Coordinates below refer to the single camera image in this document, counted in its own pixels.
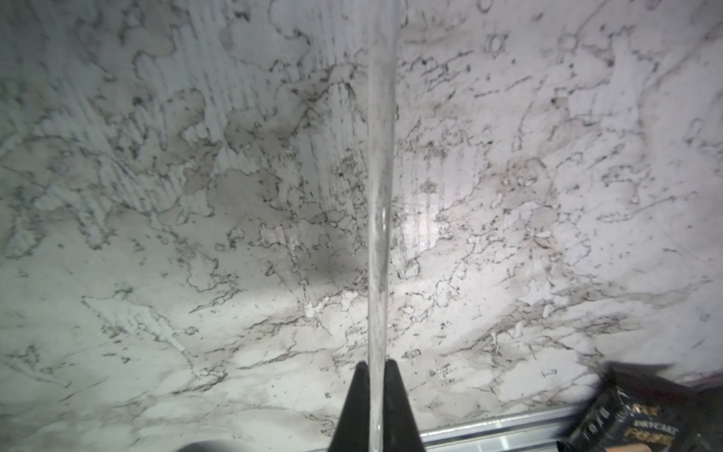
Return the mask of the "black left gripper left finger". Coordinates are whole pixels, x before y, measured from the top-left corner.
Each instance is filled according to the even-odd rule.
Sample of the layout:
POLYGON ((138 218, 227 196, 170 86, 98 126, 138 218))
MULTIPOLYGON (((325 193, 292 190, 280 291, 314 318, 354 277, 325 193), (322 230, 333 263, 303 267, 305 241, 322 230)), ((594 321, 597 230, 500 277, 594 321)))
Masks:
POLYGON ((356 365, 329 452, 368 452, 370 385, 367 363, 356 365))

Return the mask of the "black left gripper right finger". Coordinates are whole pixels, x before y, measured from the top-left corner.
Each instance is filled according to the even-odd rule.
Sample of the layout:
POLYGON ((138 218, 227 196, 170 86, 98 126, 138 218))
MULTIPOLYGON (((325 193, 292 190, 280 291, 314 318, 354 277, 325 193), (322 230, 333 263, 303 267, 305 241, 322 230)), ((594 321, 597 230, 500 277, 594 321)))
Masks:
POLYGON ((396 361, 386 361, 383 383, 383 450, 425 452, 396 361))

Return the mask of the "white glass stirring rod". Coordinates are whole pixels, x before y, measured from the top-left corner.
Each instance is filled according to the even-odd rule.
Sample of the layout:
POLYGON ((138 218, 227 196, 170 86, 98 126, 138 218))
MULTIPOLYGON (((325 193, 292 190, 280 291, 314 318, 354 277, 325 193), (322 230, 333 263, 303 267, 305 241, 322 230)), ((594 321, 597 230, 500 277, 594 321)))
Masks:
POLYGON ((400 3, 371 1, 367 12, 368 449, 382 451, 400 3))

